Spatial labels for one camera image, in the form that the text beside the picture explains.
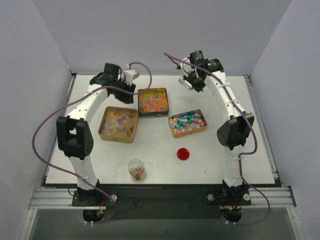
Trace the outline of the shiny metal scoop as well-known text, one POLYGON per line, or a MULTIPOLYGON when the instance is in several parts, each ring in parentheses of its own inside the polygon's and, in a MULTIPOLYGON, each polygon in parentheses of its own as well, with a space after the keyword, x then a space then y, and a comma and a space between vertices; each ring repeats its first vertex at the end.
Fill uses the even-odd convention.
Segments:
POLYGON ((182 86, 184 86, 186 89, 188 89, 188 90, 193 90, 192 85, 191 85, 187 80, 184 79, 184 76, 181 76, 181 77, 178 79, 178 82, 179 82, 182 86))

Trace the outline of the gold tin popsicle candies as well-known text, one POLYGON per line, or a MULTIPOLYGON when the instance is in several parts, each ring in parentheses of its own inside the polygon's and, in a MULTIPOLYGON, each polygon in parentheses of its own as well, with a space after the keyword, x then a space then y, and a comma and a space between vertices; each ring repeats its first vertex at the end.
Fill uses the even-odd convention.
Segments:
POLYGON ((132 143, 139 120, 136 109, 107 106, 104 110, 98 134, 101 140, 132 143))

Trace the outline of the gold tin neon star candies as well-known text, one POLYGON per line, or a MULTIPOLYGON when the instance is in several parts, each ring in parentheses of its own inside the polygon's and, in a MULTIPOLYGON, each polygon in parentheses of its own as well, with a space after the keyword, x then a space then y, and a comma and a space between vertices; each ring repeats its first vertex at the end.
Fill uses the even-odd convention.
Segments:
POLYGON ((138 93, 138 115, 140 118, 158 118, 169 115, 166 88, 139 89, 138 93))

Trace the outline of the gold tin pastel star candies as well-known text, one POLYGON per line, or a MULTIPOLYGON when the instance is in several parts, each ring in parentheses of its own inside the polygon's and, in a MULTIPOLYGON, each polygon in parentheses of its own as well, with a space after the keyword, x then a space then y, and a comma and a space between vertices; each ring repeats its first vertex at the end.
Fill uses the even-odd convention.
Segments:
POLYGON ((200 109, 174 114, 168 117, 168 125, 174 139, 203 132, 208 123, 200 109))

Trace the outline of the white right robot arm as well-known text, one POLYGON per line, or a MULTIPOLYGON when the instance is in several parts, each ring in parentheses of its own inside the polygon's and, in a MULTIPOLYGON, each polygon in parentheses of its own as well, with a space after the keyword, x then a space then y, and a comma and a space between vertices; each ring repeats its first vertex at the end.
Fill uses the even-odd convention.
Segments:
POLYGON ((248 189, 242 179, 240 161, 255 117, 240 105, 218 59, 204 58, 202 51, 198 50, 183 59, 181 66, 184 65, 187 65, 185 75, 179 81, 197 92, 208 87, 221 110, 223 124, 216 132, 225 152, 221 197, 225 203, 233 204, 248 189))

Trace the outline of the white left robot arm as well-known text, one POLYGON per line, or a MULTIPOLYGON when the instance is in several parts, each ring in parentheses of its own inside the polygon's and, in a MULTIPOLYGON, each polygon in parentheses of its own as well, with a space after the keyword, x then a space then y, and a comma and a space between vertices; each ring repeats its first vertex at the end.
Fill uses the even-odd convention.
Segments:
POLYGON ((66 116, 56 120, 58 148, 68 157, 77 175, 76 197, 91 206, 100 203, 103 195, 96 189, 100 183, 90 159, 94 139, 89 124, 109 95, 114 95, 125 104, 132 104, 136 88, 133 81, 139 76, 140 73, 130 66, 122 71, 115 64, 105 64, 104 71, 89 81, 86 99, 66 116))

